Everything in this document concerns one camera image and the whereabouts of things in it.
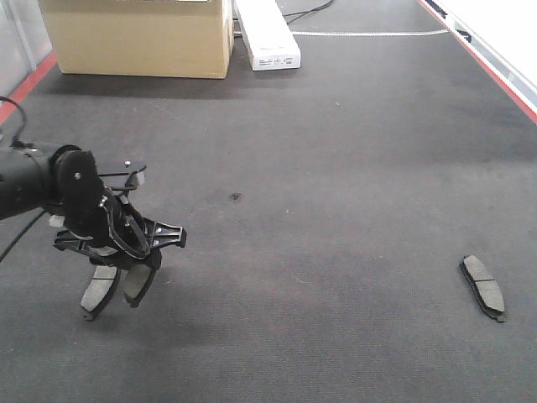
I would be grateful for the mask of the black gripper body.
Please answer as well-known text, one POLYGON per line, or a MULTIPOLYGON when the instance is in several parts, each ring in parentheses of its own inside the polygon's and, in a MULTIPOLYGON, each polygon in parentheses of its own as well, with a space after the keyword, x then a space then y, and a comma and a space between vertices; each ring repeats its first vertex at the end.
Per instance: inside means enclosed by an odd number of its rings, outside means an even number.
POLYGON ((181 226, 143 217, 128 200, 143 184, 146 168, 143 161, 126 160, 100 170, 89 151, 60 154, 53 164, 57 199, 52 211, 64 217, 64 229, 55 235, 55 248, 123 270, 150 263, 161 248, 184 248, 181 226))

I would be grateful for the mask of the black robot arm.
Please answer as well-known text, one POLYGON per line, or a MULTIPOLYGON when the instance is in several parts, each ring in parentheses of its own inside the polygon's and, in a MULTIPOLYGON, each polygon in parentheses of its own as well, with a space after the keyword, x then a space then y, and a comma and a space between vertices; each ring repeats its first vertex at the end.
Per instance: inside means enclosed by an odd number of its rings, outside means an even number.
POLYGON ((73 144, 17 144, 1 150, 1 217, 42 209, 61 218, 54 246, 94 264, 127 270, 157 260, 161 248, 183 248, 186 231, 143 217, 128 200, 143 183, 142 161, 98 165, 73 144))

